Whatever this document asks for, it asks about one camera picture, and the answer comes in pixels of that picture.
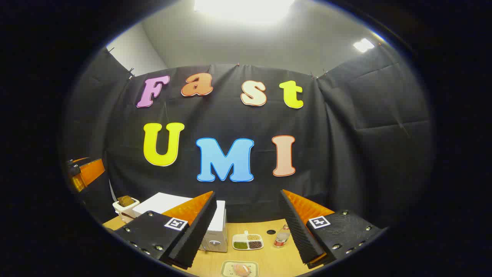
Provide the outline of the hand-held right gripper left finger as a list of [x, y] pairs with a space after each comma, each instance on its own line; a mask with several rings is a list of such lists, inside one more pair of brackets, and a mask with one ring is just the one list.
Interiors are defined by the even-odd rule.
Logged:
[[148, 209], [115, 235], [145, 256], [187, 269], [216, 212], [215, 194], [209, 191], [165, 212]]

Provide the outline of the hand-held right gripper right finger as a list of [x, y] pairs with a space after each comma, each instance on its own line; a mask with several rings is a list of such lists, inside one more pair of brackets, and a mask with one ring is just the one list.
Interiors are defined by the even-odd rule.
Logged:
[[279, 203], [302, 263], [310, 269], [354, 254], [385, 231], [349, 209], [334, 212], [285, 189]]

